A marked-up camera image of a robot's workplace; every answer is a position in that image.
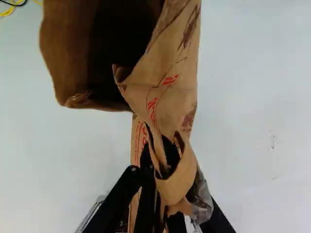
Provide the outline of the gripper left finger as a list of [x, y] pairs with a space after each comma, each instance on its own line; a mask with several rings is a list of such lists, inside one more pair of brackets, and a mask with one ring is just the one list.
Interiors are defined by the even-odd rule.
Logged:
[[140, 167], [131, 165], [106, 195], [97, 198], [78, 228], [77, 233], [127, 233], [130, 224], [125, 215], [130, 214], [129, 206], [134, 195], [141, 191], [138, 210], [134, 220], [135, 233], [153, 231], [155, 204], [155, 180], [153, 178], [149, 145], [146, 143], [140, 156]]

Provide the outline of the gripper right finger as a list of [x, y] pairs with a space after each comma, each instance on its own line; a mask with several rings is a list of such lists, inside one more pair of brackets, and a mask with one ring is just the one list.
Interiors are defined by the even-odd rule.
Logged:
[[212, 197], [187, 138], [155, 138], [156, 212], [166, 233], [233, 233]]

